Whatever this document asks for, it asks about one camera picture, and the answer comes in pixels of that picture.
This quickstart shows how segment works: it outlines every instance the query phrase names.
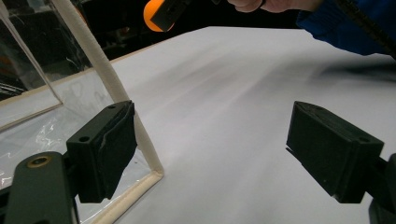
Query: hand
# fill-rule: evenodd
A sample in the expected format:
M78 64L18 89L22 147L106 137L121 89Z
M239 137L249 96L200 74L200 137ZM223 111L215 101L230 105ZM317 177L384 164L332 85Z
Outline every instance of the hand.
M283 12L289 9L315 11L323 0L228 0L228 2L240 12L251 12L258 8L269 12Z

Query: orange ball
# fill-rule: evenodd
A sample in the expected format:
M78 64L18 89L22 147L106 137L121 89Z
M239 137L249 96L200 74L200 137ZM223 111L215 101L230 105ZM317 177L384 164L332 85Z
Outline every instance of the orange ball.
M150 0L146 4L145 9L143 10L143 19L145 20L147 27L150 30L155 31L155 32L165 32L160 27L158 27L154 22L151 21L151 18L157 12L158 8L160 8L163 1L164 0Z

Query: white table surface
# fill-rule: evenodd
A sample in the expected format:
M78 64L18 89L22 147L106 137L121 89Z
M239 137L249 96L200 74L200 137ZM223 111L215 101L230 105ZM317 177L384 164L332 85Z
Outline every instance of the white table surface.
M323 106L396 152L396 66L303 30L208 27L113 63L165 177L117 223L369 223L285 149L294 101Z

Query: black cable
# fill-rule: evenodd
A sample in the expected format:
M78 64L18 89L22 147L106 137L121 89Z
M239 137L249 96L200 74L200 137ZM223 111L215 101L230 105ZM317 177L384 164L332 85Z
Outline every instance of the black cable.
M337 6L356 22L368 36L378 43L394 60L396 60L396 42L387 33L370 20L354 3L348 0L334 0Z

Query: blue jacket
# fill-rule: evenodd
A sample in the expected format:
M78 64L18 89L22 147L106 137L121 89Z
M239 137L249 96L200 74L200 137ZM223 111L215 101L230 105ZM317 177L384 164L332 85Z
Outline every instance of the blue jacket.
M358 8L396 41L396 0L356 0ZM300 12L297 25L315 39L339 49L368 55L386 54L333 0L324 0L315 12Z

